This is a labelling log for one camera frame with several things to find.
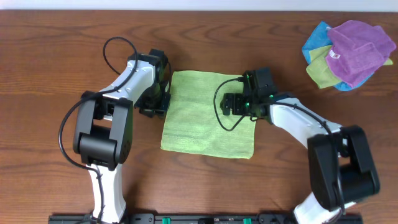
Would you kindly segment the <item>light green microfiber cloth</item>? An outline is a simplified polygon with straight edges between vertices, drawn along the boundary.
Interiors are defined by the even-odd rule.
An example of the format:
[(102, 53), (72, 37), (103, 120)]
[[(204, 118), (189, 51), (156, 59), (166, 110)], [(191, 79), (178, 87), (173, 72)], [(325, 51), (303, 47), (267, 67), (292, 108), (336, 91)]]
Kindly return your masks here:
[(254, 154), (256, 124), (248, 117), (232, 130), (239, 116), (214, 110), (225, 93), (241, 93), (237, 75), (185, 70), (174, 72), (170, 105), (162, 133), (161, 149), (228, 159), (250, 159)]

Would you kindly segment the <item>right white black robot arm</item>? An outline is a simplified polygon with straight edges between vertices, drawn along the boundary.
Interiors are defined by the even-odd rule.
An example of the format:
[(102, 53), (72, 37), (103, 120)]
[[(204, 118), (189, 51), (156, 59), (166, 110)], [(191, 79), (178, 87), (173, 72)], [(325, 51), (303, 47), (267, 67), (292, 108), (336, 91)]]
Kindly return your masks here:
[(323, 119), (290, 94), (251, 98), (226, 93), (218, 108), (225, 116), (265, 119), (307, 149), (312, 192), (294, 208), (295, 223), (341, 222), (347, 208), (379, 193), (379, 176), (361, 127)]

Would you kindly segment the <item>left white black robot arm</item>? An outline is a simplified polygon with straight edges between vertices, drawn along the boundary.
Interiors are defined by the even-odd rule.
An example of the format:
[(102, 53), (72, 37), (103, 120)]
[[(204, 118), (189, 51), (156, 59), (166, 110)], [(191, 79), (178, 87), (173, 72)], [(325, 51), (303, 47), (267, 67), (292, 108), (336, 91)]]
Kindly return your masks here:
[(152, 49), (132, 54), (125, 70), (95, 97), (83, 94), (73, 150), (91, 177), (95, 207), (90, 223), (121, 223), (126, 219), (122, 166), (132, 148), (133, 112), (164, 118), (170, 104), (170, 82), (164, 77), (169, 60)]

